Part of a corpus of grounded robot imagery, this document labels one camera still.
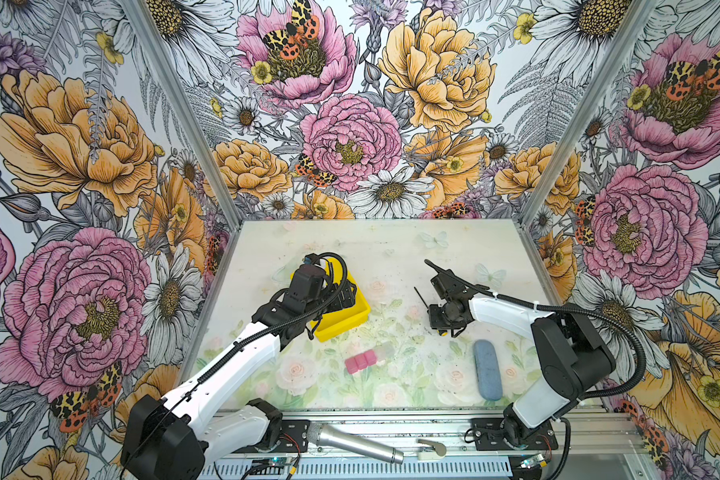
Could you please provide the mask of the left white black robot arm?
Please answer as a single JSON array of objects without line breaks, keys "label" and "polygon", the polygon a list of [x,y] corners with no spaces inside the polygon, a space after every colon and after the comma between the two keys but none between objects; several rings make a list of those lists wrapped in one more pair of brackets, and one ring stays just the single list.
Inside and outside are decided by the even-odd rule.
[{"label": "left white black robot arm", "polygon": [[252,400],[228,420],[217,412],[294,339],[313,338],[324,315],[353,306],[356,293],[340,255],[307,255],[289,286],[260,306],[243,332],[199,373],[159,399],[136,402],[121,450],[123,472],[136,479],[196,479],[236,450],[271,447],[282,415],[268,402]]}]

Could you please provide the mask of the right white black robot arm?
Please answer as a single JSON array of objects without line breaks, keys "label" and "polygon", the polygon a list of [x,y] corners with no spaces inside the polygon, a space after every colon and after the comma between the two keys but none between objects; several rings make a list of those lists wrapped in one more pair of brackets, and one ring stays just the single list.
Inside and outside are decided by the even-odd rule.
[{"label": "right white black robot arm", "polygon": [[457,337],[474,322],[493,324],[533,341],[541,378],[503,412],[486,437],[511,449],[531,443],[616,367],[590,316],[576,307],[542,305],[474,285],[426,259],[440,301],[427,307],[430,328]]}]

